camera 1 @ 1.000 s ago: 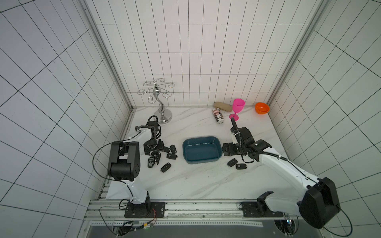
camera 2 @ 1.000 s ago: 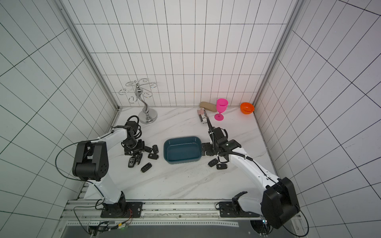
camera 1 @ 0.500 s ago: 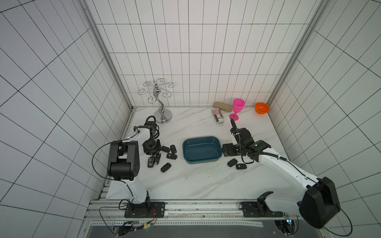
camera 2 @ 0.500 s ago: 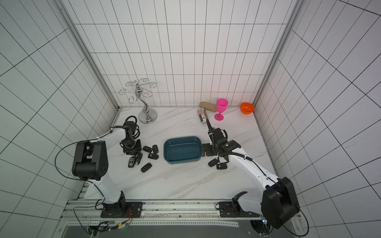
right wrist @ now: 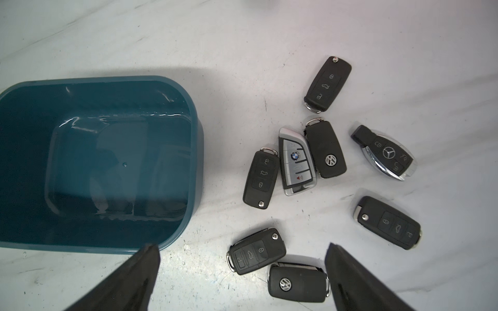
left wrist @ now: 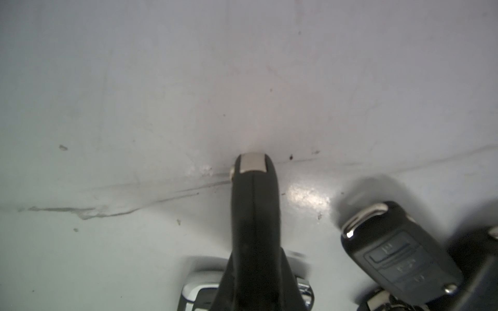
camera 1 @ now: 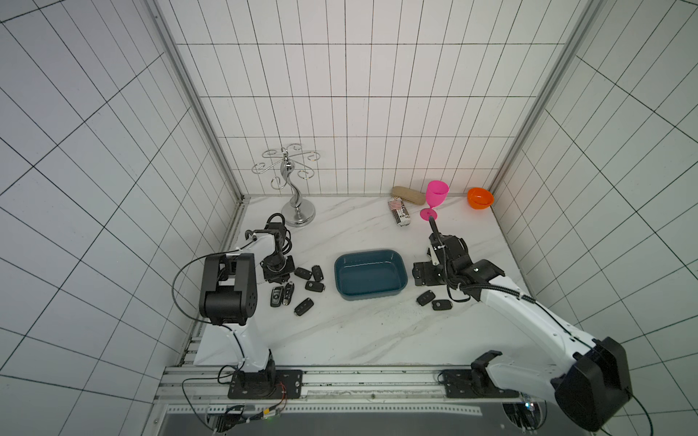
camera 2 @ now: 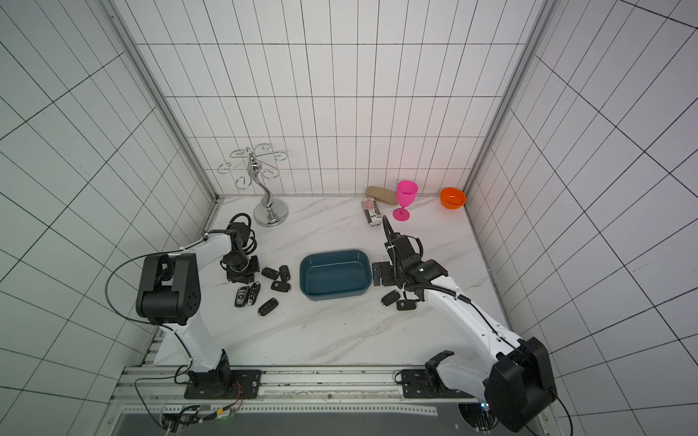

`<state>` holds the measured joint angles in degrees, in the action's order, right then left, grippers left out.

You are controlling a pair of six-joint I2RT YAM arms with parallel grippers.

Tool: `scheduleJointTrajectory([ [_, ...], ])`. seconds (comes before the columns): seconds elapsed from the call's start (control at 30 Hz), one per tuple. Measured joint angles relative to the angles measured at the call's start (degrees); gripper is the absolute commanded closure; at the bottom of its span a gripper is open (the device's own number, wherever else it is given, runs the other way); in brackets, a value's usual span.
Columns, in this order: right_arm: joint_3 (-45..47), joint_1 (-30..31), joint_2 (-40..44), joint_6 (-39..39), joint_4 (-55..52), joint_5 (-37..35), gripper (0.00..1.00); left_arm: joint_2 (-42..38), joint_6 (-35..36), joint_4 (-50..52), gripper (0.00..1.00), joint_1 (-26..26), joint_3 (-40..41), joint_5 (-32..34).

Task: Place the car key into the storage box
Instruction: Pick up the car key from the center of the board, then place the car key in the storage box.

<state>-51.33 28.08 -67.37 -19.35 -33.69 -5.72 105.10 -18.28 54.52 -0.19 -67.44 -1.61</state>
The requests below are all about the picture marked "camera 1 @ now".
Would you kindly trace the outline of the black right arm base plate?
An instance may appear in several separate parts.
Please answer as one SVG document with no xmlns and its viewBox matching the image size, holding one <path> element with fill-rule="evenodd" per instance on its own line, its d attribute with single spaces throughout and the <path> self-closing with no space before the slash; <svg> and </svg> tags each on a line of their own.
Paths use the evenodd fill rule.
<svg viewBox="0 0 698 436">
<path fill-rule="evenodd" d="M 520 393 L 497 388 L 482 372 L 469 369 L 443 370 L 437 381 L 445 387 L 448 399 L 517 399 Z"/>
</svg>

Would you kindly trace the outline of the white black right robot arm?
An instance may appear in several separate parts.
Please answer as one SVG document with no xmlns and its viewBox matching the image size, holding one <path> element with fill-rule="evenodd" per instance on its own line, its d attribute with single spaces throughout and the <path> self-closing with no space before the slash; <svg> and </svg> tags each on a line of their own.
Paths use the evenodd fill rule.
<svg viewBox="0 0 698 436">
<path fill-rule="evenodd" d="M 494 347 L 474 359 L 465 375 L 444 372 L 446 383 L 467 385 L 482 397 L 511 391 L 548 401 L 588 432 L 601 431 L 634 398 L 621 343 L 574 327 L 516 288 L 490 261 L 473 262 L 463 239 L 434 229 L 429 243 L 429 261 L 413 267 L 416 285 L 461 292 L 460 302 L 495 310 L 534 344 L 512 351 Z"/>
</svg>

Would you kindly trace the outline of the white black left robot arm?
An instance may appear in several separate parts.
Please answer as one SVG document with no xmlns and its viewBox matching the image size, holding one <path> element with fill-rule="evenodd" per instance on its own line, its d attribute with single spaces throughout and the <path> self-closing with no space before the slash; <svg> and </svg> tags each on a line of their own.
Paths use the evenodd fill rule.
<svg viewBox="0 0 698 436">
<path fill-rule="evenodd" d="M 260 303 L 259 285 L 283 286 L 289 281 L 294 272 L 292 247 L 285 218 L 276 213 L 263 229 L 247 231 L 239 249 L 205 258 L 199 312 L 209 324 L 195 365 L 233 365 L 246 374 L 273 370 L 272 352 L 253 316 Z"/>
</svg>

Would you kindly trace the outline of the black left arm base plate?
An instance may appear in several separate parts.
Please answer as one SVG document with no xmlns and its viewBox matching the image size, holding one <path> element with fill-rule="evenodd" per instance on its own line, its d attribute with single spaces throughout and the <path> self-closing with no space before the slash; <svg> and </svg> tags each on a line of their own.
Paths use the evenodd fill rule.
<svg viewBox="0 0 698 436">
<path fill-rule="evenodd" d="M 294 400 L 301 396 L 304 372 L 274 370 L 271 372 L 240 372 L 231 381 L 230 400 Z"/>
</svg>

